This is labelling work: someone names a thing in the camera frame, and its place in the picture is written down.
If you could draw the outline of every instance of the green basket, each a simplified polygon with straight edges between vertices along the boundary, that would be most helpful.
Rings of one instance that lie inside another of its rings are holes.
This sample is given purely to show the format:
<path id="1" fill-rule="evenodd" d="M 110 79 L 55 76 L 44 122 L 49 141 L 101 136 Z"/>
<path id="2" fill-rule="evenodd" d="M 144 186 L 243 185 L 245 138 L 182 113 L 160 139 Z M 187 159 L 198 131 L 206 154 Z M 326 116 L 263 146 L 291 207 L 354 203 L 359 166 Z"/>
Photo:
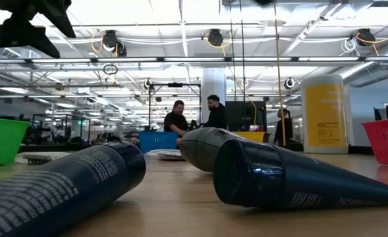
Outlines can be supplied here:
<path id="1" fill-rule="evenodd" d="M 0 119 L 0 165 L 14 162 L 29 122 Z"/>

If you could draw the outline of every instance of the blue basket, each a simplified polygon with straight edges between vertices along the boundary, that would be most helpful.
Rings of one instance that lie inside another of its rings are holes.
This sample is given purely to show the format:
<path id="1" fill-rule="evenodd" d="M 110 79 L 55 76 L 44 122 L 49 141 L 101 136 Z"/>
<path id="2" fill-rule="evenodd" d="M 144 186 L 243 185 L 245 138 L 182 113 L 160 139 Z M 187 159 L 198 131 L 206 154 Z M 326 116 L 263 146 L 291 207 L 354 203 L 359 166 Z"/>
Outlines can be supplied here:
<path id="1" fill-rule="evenodd" d="M 154 149 L 176 149 L 177 132 L 139 132 L 142 153 Z"/>

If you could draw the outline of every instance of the man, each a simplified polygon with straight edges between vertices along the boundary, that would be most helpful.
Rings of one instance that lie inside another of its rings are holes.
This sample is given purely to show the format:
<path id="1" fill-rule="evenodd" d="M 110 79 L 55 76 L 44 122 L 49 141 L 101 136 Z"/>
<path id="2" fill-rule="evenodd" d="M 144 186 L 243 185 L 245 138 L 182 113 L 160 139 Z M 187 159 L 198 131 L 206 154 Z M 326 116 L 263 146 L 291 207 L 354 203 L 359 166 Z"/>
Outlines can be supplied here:
<path id="1" fill-rule="evenodd" d="M 183 137 L 188 132 L 188 122 L 182 115 L 183 109 L 183 101 L 175 101 L 172 112 L 165 117 L 165 132 L 177 132 L 179 137 Z"/>
<path id="2" fill-rule="evenodd" d="M 211 95 L 207 98 L 209 117 L 204 125 L 204 128 L 223 128 L 227 129 L 226 125 L 226 108 L 220 103 L 220 98 L 216 95 Z"/>
<path id="3" fill-rule="evenodd" d="M 281 118 L 281 110 L 282 109 L 279 109 L 279 111 L 277 112 L 277 116 L 279 118 Z M 291 119 L 291 114 L 287 109 L 283 109 L 283 114 L 285 118 L 285 137 L 286 137 L 286 144 L 287 144 L 289 139 L 293 138 L 292 119 Z M 283 127 L 281 124 L 281 120 L 277 122 L 277 127 L 274 134 L 274 144 L 278 146 L 283 146 Z"/>

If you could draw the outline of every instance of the yellow label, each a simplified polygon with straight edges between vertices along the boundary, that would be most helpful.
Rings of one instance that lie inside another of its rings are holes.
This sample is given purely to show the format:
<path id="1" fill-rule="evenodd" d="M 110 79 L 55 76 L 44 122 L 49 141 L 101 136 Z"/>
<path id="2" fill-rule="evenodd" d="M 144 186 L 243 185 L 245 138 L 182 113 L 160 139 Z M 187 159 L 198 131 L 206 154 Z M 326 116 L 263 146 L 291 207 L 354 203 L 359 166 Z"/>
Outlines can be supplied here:
<path id="1" fill-rule="evenodd" d="M 306 88 L 309 146 L 347 146 L 343 97 L 343 85 L 341 84 Z"/>

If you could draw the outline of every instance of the wooden table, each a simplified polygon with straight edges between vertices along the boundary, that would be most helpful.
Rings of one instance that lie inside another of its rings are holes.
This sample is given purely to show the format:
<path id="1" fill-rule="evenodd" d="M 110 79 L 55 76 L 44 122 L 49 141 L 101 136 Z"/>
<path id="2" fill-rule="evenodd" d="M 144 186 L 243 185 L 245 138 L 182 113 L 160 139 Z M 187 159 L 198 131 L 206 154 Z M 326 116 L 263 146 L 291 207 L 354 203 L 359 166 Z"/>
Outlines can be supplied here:
<path id="1" fill-rule="evenodd" d="M 373 157 L 312 155 L 388 183 Z M 221 203 L 210 174 L 184 161 L 147 157 L 144 181 L 63 236 L 388 236 L 388 207 L 268 213 Z M 0 167 L 0 179 L 33 165 Z"/>

